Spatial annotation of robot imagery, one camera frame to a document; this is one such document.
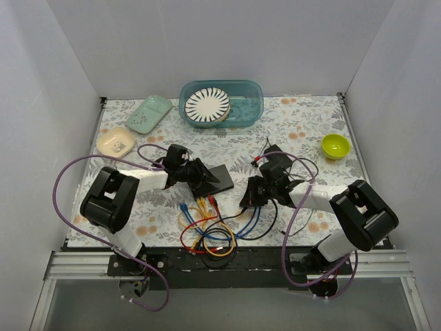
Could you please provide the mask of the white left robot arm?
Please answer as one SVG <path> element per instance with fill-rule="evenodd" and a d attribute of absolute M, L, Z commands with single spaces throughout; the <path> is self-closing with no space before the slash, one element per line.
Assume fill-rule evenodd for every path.
<path fill-rule="evenodd" d="M 170 145 L 165 157 L 152 165 L 122 171 L 102 168 L 81 203 L 81 216 L 100 228 L 119 254 L 137 257 L 143 247 L 129 225 L 137 194 L 170 188 L 178 182 L 187 183 L 193 190 L 220 182 L 199 158 L 192 159 L 187 148 L 180 145 Z"/>

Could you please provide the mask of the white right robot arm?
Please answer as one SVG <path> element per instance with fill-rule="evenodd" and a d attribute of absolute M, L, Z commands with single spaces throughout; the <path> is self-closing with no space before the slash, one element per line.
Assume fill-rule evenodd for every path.
<path fill-rule="evenodd" d="M 240 207 L 263 206 L 275 199 L 290 208 L 332 213 L 340 224 L 339 231 L 319 241 L 298 262 L 307 270 L 325 271 L 354 250 L 368 252 L 398 227 L 395 212 L 362 179 L 347 186 L 312 185 L 302 179 L 291 180 L 273 162 L 262 164 L 260 172 L 260 176 L 248 178 Z"/>

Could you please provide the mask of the black power adapter brick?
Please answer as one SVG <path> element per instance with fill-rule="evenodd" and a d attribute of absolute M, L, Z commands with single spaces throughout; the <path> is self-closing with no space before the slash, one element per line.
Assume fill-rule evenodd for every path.
<path fill-rule="evenodd" d="M 278 164 L 282 168 L 287 168 L 292 165 L 293 161 L 286 155 L 281 154 L 282 150 L 276 145 L 270 145 L 264 150 L 265 154 L 271 153 L 267 157 L 268 161 Z"/>

